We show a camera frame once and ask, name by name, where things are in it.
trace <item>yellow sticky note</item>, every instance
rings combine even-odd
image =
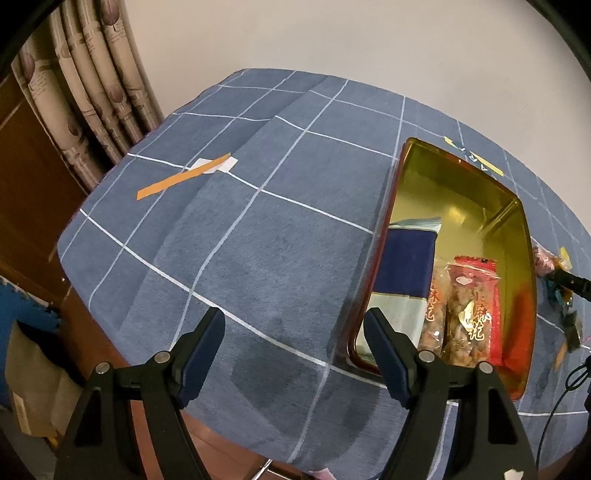
[[[493,172],[495,172],[496,174],[500,175],[501,177],[504,177],[505,174],[503,173],[503,171],[499,168],[499,167],[495,167],[491,162],[489,162],[488,160],[485,160],[484,158],[482,158],[480,155],[475,154],[474,152],[470,152],[472,155],[474,155],[474,157],[483,165],[487,166],[488,168],[490,168]]]
[[[443,137],[443,139],[445,140],[446,144],[451,145],[453,148],[457,148],[454,143],[451,141],[451,139],[447,138],[447,137]]]

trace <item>brown paper bag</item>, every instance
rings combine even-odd
[[[64,435],[82,388],[51,363],[16,322],[8,341],[5,375],[21,430],[35,437],[54,437],[55,431]]]

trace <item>orange tape strip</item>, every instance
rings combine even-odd
[[[139,190],[136,200],[141,200],[149,195],[166,190],[168,187],[176,185],[177,183],[181,183],[182,181],[192,179],[193,177],[198,177],[204,171],[208,171],[210,168],[217,167],[218,165],[224,163],[228,158],[230,158],[230,154],[226,153],[225,155],[222,155],[211,162],[207,162],[205,165],[201,165],[200,167],[194,168],[192,170],[177,173],[172,177],[157,181],[156,183]]]

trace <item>table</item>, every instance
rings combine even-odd
[[[591,277],[591,236],[500,146],[396,93],[273,69],[236,72],[136,145],[62,234],[61,263],[131,364],[168,349],[209,306],[222,308],[226,337],[189,413],[304,471],[328,467],[338,480],[370,478],[394,447],[405,411],[383,385],[343,367],[335,345],[408,137],[465,152],[466,161],[517,192],[532,241],[555,252],[565,246],[574,272]],[[228,152],[238,159],[229,173],[135,200],[139,189],[196,159]],[[585,317],[584,303],[577,299],[576,307]],[[541,284],[537,318],[530,380],[517,402],[534,448],[566,375],[589,349],[567,355],[554,372],[563,334]],[[542,466],[582,438],[585,397],[581,389],[558,409]],[[449,404],[434,479],[443,474],[455,415]]]

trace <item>metal screw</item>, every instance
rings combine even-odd
[[[162,352],[158,352],[156,355],[154,355],[154,361],[157,364],[165,364],[169,360],[170,360],[170,353],[168,353],[166,350],[164,350]]]
[[[426,364],[430,364],[433,362],[433,360],[435,360],[435,355],[433,355],[433,352],[430,352],[429,350],[421,350],[418,353],[418,357]]]
[[[485,374],[491,374],[493,371],[492,365],[489,362],[480,362],[478,368]]]
[[[101,362],[95,367],[95,371],[98,374],[104,374],[109,371],[109,364],[107,362]]]

